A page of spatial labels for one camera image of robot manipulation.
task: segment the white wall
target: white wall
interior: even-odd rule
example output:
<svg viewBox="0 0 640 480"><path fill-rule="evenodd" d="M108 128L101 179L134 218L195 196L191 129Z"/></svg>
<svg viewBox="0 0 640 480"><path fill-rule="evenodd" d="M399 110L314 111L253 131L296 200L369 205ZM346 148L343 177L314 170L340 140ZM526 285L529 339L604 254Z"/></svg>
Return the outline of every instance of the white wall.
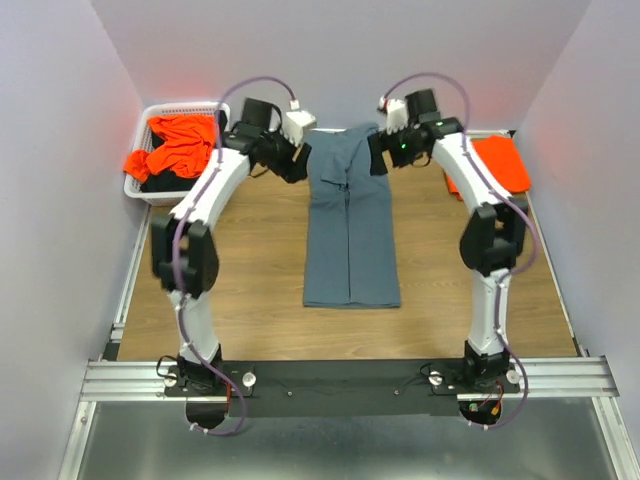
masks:
<svg viewBox="0 0 640 480"><path fill-rule="evenodd" d="M86 0L0 2L0 65L0 478L49 480L141 218L142 104Z"/></svg>
<svg viewBox="0 0 640 480"><path fill-rule="evenodd" d="M640 452L640 2L594 0L516 135L576 337Z"/></svg>
<svg viewBox="0 0 640 480"><path fill-rule="evenodd" d="M379 120L392 83L433 70L468 88L474 127L515 128L589 0L92 2L146 104L217 97L272 74L320 126L346 127ZM286 98L269 88L245 90L232 106L245 95ZM450 88L438 99L461 113Z"/></svg>

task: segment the folded orange cloth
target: folded orange cloth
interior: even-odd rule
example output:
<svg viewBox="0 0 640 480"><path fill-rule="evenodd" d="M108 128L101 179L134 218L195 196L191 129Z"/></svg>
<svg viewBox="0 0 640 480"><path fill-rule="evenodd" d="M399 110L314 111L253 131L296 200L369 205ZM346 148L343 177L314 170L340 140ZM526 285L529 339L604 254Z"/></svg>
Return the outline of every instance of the folded orange cloth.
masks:
<svg viewBox="0 0 640 480"><path fill-rule="evenodd" d="M164 143L149 153L132 152L124 171L140 183L149 175L166 169L182 178L199 177L209 162L215 145L214 118L211 115L165 115L150 118L149 128Z"/></svg>
<svg viewBox="0 0 640 480"><path fill-rule="evenodd" d="M522 163L520 154L511 138L497 135L486 139L472 140L473 148L478 152L489 171L506 190L511 193L524 193L531 188L531 180ZM462 200L453 180L445 175L449 193Z"/></svg>

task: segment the wooden tabletop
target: wooden tabletop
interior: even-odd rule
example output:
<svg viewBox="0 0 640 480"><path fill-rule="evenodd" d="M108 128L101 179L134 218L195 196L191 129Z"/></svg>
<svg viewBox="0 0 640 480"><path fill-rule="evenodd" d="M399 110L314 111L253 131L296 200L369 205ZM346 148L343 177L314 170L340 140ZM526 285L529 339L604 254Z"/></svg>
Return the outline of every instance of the wooden tabletop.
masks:
<svg viewBox="0 0 640 480"><path fill-rule="evenodd" d="M458 253L466 208L435 164L395 170L390 181L402 306L387 310L302 306L308 183L287 185L268 173L236 190L214 231L221 266L212 309L225 358L462 355L471 319L471 274ZM520 261L530 251L527 238ZM575 356L545 260L512 282L509 340L525 357ZM147 237L119 360L157 360L178 349L174 313L150 264Z"/></svg>

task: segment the gray pants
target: gray pants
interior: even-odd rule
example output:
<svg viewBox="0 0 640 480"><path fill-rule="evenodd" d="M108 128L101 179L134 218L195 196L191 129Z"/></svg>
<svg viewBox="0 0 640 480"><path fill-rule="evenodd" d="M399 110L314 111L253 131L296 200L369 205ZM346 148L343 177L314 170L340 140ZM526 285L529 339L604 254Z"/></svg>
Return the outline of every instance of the gray pants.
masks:
<svg viewBox="0 0 640 480"><path fill-rule="evenodd" d="M304 305L334 308L400 306L391 190L371 176L367 124L341 133L313 131Z"/></svg>

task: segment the white plastic basket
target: white plastic basket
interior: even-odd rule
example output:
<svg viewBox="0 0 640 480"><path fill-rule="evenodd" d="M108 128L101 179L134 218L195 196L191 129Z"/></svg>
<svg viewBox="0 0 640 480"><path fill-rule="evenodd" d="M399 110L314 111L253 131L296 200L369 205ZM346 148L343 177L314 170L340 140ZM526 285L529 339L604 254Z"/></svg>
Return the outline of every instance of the white plastic basket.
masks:
<svg viewBox="0 0 640 480"><path fill-rule="evenodd" d="M133 142L133 150L146 150L151 152L153 147L151 146L151 129L147 121L152 117L160 115L176 115L176 114L205 114L213 115L213 113L222 109L227 114L227 128L230 124L231 110L229 105L222 104L219 106L219 102L187 102L187 103L163 103L162 105L153 105L144 112L138 123L138 129L136 131L136 138ZM131 198L139 198L154 206L161 205L176 205L180 202L188 193L185 192L153 192L145 193L140 191L140 182L127 174L124 179L124 193Z"/></svg>

